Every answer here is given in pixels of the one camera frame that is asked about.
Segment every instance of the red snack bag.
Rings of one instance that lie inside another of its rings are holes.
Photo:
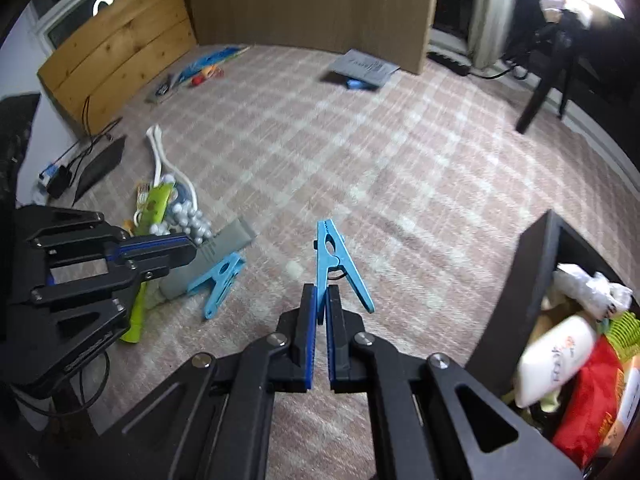
[[[578,371],[574,392],[552,442],[584,469],[618,415],[625,375],[615,350],[601,336]]]

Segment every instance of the checkered carpet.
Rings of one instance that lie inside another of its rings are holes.
[[[541,112],[513,125],[529,98],[428,62],[379,92],[320,82],[333,54],[257,46],[225,78],[152,107],[123,110],[122,163],[78,204],[120,224],[152,176],[145,130],[159,123],[169,160],[194,181],[222,228],[244,215],[258,237],[219,314],[202,296],[149,313],[138,345],[110,349],[108,388],[92,413],[112,422],[201,349],[223,356],[271,332],[315,277],[316,221],[332,218],[369,287],[370,332],[403,352],[439,350],[463,364],[492,312],[520,232],[546,209],[573,225],[630,286],[640,285],[640,206],[578,135]],[[314,389],[276,396],[268,478],[368,479],[366,398],[335,396],[318,332]]]

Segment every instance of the metal screw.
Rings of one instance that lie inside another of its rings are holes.
[[[358,332],[353,337],[353,340],[359,345],[371,346],[373,345],[373,342],[376,340],[376,337],[373,334],[370,334],[368,332]]]
[[[191,358],[191,364],[196,368],[209,368],[211,364],[211,356],[201,352]]]
[[[272,346],[284,346],[287,344],[287,336],[280,332],[274,332],[267,336],[267,343]]]
[[[444,370],[446,368],[449,368],[449,358],[444,355],[444,354],[433,354],[431,357],[429,357],[429,362],[431,364],[431,366],[433,366],[434,368],[439,368],[440,370]]]

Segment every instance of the white cord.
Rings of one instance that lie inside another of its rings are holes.
[[[156,147],[158,148],[160,160],[162,160],[162,163],[171,170],[171,172],[177,177],[178,180],[181,180],[187,185],[187,187],[189,188],[189,192],[191,193],[191,203],[193,204],[193,208],[198,209],[198,198],[196,196],[196,189],[193,187],[191,180],[189,180],[189,177],[187,177],[183,172],[181,172],[176,166],[174,166],[166,159],[164,148],[162,147],[162,130],[160,129],[160,126],[156,124],[152,127],[152,129],[154,131],[153,135],[154,139],[156,140]]]
[[[146,131],[146,138],[149,139],[149,143],[151,143],[151,149],[154,152],[154,162],[156,164],[156,168],[154,170],[153,187],[158,187],[160,185],[160,173],[162,172],[162,163],[160,162],[160,155],[158,153],[158,147],[156,146],[156,141],[154,139],[154,126],[150,127]]]

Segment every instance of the clothespin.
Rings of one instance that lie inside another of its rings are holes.
[[[327,242],[334,248],[333,254],[326,248]],[[349,256],[349,251],[344,246],[344,237],[338,232],[333,220],[318,222],[318,239],[314,241],[314,248],[318,251],[316,259],[316,287],[318,288],[316,316],[318,325],[322,325],[324,320],[327,279],[332,270],[341,270],[344,273],[344,277],[353,287],[364,308],[371,314],[374,307],[369,291],[356,270],[356,266]]]
[[[218,307],[225,301],[231,285],[234,284],[236,276],[243,267],[244,260],[240,257],[240,254],[231,253],[187,285],[187,294],[192,296],[199,287],[212,283],[211,295],[204,306],[205,319],[211,319],[216,315]]]

